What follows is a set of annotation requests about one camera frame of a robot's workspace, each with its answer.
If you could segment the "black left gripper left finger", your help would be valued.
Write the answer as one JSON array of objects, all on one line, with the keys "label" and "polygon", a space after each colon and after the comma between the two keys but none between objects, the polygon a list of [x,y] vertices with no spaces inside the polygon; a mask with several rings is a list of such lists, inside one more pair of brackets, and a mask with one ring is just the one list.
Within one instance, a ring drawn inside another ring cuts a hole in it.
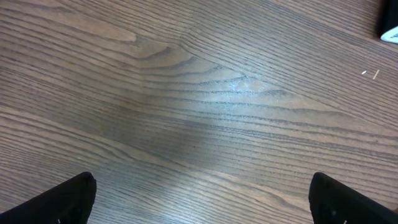
[{"label": "black left gripper left finger", "polygon": [[96,197],[96,180],[82,172],[1,214],[2,224],[86,224]]}]

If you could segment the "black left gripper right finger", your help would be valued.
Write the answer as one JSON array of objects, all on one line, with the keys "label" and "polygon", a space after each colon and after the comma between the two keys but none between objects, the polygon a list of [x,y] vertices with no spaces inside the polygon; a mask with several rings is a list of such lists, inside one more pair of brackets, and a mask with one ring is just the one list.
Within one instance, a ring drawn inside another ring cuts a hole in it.
[{"label": "black left gripper right finger", "polygon": [[316,172],[308,193],[314,224],[397,224],[397,214],[330,176]]}]

